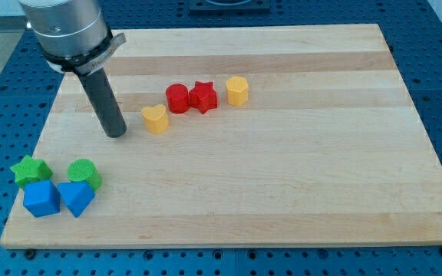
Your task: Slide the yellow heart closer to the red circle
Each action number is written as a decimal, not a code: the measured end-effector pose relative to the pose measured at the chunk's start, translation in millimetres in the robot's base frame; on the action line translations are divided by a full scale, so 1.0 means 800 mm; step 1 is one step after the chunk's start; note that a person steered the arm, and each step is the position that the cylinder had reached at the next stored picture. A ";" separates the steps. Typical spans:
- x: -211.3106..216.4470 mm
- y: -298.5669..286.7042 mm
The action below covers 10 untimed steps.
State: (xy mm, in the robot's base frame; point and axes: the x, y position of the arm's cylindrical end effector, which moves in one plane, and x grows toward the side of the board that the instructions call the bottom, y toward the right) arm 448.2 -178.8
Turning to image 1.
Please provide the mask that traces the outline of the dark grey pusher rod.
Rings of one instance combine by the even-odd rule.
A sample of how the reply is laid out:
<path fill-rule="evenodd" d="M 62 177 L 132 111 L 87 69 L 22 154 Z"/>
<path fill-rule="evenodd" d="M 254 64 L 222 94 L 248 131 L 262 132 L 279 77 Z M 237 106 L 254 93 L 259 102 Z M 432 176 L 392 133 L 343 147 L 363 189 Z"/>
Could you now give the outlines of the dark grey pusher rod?
<path fill-rule="evenodd" d="M 123 136 L 127 125 L 105 70 L 101 68 L 89 75 L 79 75 L 78 78 L 105 134 L 110 138 Z"/>

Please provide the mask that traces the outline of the black clamp flange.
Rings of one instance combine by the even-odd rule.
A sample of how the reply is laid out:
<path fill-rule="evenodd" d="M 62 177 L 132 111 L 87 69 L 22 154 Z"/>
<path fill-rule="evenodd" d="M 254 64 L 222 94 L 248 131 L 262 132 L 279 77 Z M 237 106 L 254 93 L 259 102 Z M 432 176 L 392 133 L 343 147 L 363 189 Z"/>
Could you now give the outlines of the black clamp flange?
<path fill-rule="evenodd" d="M 102 69 L 114 52 L 127 42 L 124 33 L 113 35 L 107 25 L 107 34 L 100 44 L 84 53 L 69 55 L 53 55 L 42 49 L 43 55 L 49 65 L 59 73 L 73 72 L 76 75 L 90 75 Z"/>

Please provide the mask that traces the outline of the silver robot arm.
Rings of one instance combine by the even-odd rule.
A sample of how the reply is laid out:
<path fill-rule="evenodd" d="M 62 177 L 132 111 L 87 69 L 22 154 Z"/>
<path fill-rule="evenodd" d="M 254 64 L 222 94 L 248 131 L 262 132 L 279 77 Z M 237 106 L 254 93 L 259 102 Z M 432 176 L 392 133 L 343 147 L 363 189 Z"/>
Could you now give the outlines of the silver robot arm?
<path fill-rule="evenodd" d="M 126 42 L 112 34 L 97 0 L 19 0 L 49 66 L 75 74 L 105 134 L 118 138 L 127 125 L 110 86 L 105 63 Z"/>

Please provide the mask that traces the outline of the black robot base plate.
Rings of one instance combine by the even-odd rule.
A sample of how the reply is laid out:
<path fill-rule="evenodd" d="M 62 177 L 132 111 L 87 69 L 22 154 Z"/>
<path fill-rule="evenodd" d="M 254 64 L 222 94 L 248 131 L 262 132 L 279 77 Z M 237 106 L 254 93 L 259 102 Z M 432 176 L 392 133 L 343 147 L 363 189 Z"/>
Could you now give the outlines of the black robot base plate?
<path fill-rule="evenodd" d="M 188 0 L 190 13 L 200 12 L 267 12 L 270 0 Z"/>

